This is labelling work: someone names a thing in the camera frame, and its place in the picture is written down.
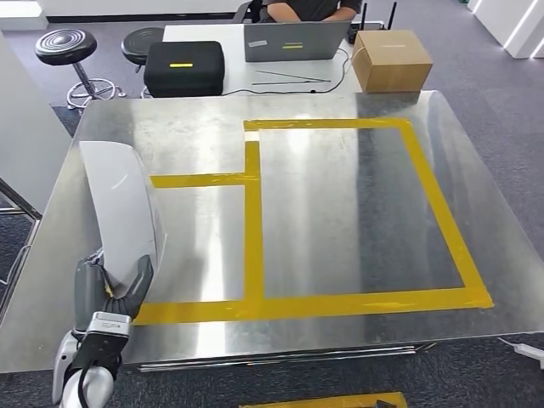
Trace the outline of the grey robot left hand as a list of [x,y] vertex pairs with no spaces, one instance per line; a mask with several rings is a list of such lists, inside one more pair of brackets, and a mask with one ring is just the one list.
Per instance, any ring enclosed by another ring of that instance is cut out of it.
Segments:
[[137,273],[122,297],[114,297],[106,290],[109,283],[108,271],[103,266],[103,251],[94,253],[78,262],[75,272],[75,325],[72,332],[81,337],[96,312],[137,317],[154,277],[149,256],[143,255],[137,262]]

